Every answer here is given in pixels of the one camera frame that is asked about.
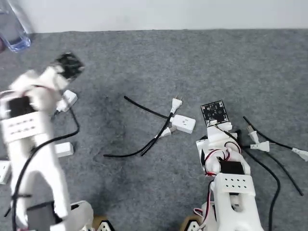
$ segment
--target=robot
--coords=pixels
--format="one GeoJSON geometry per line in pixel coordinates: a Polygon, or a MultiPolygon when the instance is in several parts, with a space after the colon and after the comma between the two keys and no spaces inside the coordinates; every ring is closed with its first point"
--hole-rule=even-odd
{"type": "Polygon", "coordinates": [[[205,175],[214,177],[208,187],[207,202],[195,208],[199,219],[188,219],[187,231],[264,231],[256,205],[250,166],[241,155],[237,133],[229,133],[223,101],[201,106],[207,137],[196,142],[205,175]]]}
{"type": "MultiPolygon", "coordinates": [[[[70,204],[55,144],[48,143],[54,138],[50,115],[56,103],[61,100],[61,91],[83,69],[84,65],[75,55],[65,53],[47,67],[42,75],[29,70],[9,86],[10,90],[0,95],[1,128],[11,161],[11,190],[17,200],[16,216],[29,230],[94,231],[91,205],[86,201],[70,204]],[[31,149],[40,145],[42,147],[27,166],[19,188],[16,189],[31,149]],[[29,207],[37,173],[50,185],[54,201],[29,207]]],[[[101,227],[106,231],[111,230],[107,221],[102,222],[101,227]]]]}

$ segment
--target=black circuit board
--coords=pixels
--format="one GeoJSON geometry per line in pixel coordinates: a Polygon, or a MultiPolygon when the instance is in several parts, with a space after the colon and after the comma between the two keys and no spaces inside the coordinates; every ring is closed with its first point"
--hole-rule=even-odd
{"type": "Polygon", "coordinates": [[[216,120],[216,124],[221,124],[229,121],[223,101],[216,101],[201,105],[201,111],[206,123],[206,126],[212,126],[216,120]]]}

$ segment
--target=white wall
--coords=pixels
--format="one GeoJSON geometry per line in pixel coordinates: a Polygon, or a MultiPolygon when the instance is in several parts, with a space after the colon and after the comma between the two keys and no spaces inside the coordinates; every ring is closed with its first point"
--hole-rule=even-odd
{"type": "Polygon", "coordinates": [[[308,0],[17,0],[36,32],[308,28],[308,0]]]}

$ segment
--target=black power cord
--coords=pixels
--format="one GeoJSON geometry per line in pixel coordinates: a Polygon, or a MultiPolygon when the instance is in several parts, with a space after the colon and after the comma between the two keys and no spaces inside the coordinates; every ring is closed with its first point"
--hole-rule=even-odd
{"type": "Polygon", "coordinates": [[[299,188],[298,184],[295,182],[295,180],[293,179],[293,177],[290,175],[290,173],[288,172],[288,170],[283,166],[283,164],[277,160],[274,156],[272,156],[271,154],[267,153],[267,152],[263,152],[265,155],[267,155],[269,158],[271,158],[273,161],[275,161],[281,168],[282,170],[285,172],[285,174],[288,176],[288,178],[290,179],[290,181],[292,182],[292,184],[294,185],[294,187],[296,188],[296,190],[298,191],[298,193],[301,196],[304,196],[303,191],[299,188]]]}
{"type": "Polygon", "coordinates": [[[158,135],[155,137],[154,141],[142,152],[141,156],[144,156],[153,147],[153,145],[158,141],[158,139],[161,136],[161,134],[163,133],[163,131],[167,128],[172,116],[173,116],[173,113],[171,112],[169,114],[164,126],[162,127],[162,129],[160,130],[158,135]]]}
{"type": "Polygon", "coordinates": [[[105,157],[115,157],[115,158],[122,158],[122,157],[129,157],[133,155],[137,155],[138,153],[141,153],[144,149],[146,149],[151,143],[153,143],[154,138],[150,140],[143,148],[139,149],[138,151],[126,155],[112,155],[112,154],[104,154],[105,157]]]}
{"type": "Polygon", "coordinates": [[[143,109],[143,110],[145,110],[145,111],[147,111],[147,112],[149,112],[149,113],[152,113],[152,114],[154,114],[154,115],[156,115],[156,116],[159,116],[159,117],[161,117],[161,118],[163,118],[163,119],[168,119],[168,116],[165,116],[165,115],[162,115],[162,114],[160,114],[160,113],[158,113],[158,112],[152,111],[151,109],[149,109],[149,108],[147,108],[147,107],[145,107],[145,106],[142,106],[142,105],[140,105],[139,103],[136,103],[135,101],[131,100],[131,99],[130,99],[129,97],[127,97],[126,95],[124,96],[124,99],[126,99],[128,102],[132,103],[133,105],[135,105],[135,106],[137,106],[137,107],[139,107],[139,108],[141,108],[141,109],[143,109]]]}
{"type": "MultiPolygon", "coordinates": [[[[262,136],[263,138],[265,138],[266,140],[275,143],[281,147],[287,148],[287,149],[292,149],[292,147],[289,147],[287,145],[284,145],[282,143],[278,143],[276,141],[273,141],[272,139],[270,139],[269,137],[265,136],[264,134],[262,134],[259,130],[256,129],[256,127],[245,117],[243,116],[244,120],[255,130],[257,131],[257,133],[262,136]]],[[[269,158],[271,158],[273,161],[275,161],[281,168],[282,170],[285,172],[285,174],[288,176],[288,178],[290,179],[290,181],[292,182],[292,184],[294,185],[294,187],[296,188],[296,190],[298,191],[298,193],[301,196],[304,196],[303,191],[299,188],[298,184],[296,183],[296,181],[293,179],[293,177],[291,176],[291,174],[288,172],[288,170],[284,167],[284,165],[278,160],[276,159],[274,156],[272,156],[271,154],[269,154],[268,152],[264,152],[265,155],[267,155],[269,158]]]]}
{"type": "Polygon", "coordinates": [[[293,149],[292,147],[288,146],[288,145],[285,145],[283,143],[278,143],[274,140],[272,140],[271,138],[267,137],[266,135],[264,135],[262,132],[260,132],[255,126],[252,125],[252,123],[247,119],[247,117],[243,116],[244,120],[247,122],[247,124],[249,124],[255,131],[257,131],[257,133],[262,136],[264,139],[266,139],[267,141],[269,142],[272,142],[272,143],[275,143],[276,145],[278,146],[281,146],[281,147],[284,147],[284,148],[287,148],[287,149],[293,149]]]}
{"type": "Polygon", "coordinates": [[[269,168],[267,167],[265,164],[263,164],[259,159],[257,159],[254,155],[252,155],[247,148],[245,148],[240,142],[238,139],[236,139],[232,134],[230,134],[229,132],[227,131],[224,131],[222,129],[220,129],[217,125],[214,125],[217,129],[221,130],[222,132],[224,132],[226,135],[228,135],[230,138],[232,138],[233,140],[235,140],[240,148],[242,148],[254,161],[256,161],[259,165],[261,165],[266,171],[268,171],[276,180],[277,182],[277,190],[274,194],[274,197],[271,201],[271,204],[270,204],[270,209],[269,209],[269,231],[272,231],[273,229],[273,211],[274,211],[274,207],[275,207],[275,203],[277,201],[277,198],[278,198],[278,195],[280,193],[280,189],[281,189],[281,183],[280,183],[280,180],[279,178],[276,176],[276,174],[269,168]]]}
{"type": "Polygon", "coordinates": [[[126,154],[126,155],[112,155],[112,154],[104,154],[105,157],[115,157],[115,158],[122,158],[122,157],[129,157],[129,156],[134,156],[137,155],[138,153],[141,153],[141,156],[144,156],[152,147],[153,145],[158,141],[159,137],[161,136],[161,134],[163,133],[163,131],[166,129],[166,127],[168,126],[171,117],[173,116],[173,113],[170,113],[170,115],[167,117],[167,120],[164,124],[164,126],[162,127],[162,129],[160,130],[160,132],[158,133],[158,135],[151,139],[143,148],[141,148],[140,150],[134,152],[134,153],[130,153],[130,154],[126,154]]]}

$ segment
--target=plastic bottle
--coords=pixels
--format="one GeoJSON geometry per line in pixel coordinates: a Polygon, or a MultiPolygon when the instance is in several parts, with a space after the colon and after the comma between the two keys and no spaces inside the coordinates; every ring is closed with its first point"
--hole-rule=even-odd
{"type": "Polygon", "coordinates": [[[0,37],[13,52],[22,51],[31,44],[30,38],[7,0],[0,0],[0,37]]]}

